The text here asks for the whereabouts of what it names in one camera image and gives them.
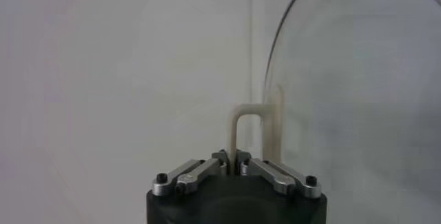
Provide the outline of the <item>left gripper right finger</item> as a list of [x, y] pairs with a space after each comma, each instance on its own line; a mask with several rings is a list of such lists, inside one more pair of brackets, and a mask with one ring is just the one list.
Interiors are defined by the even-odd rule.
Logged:
[[259, 176], [279, 194], [291, 196], [298, 193], [304, 198], [321, 197], [322, 188], [316, 176], [306, 176], [282, 163], [262, 161], [252, 158], [249, 152], [237, 151], [236, 166], [241, 176]]

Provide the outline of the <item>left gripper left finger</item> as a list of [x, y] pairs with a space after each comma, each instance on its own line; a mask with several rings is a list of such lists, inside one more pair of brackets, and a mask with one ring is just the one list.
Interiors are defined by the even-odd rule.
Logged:
[[168, 173], [158, 173], [152, 181], [154, 196], [191, 194], [209, 176], [229, 174], [229, 159], [226, 151], [220, 150], [207, 160], [190, 159]]

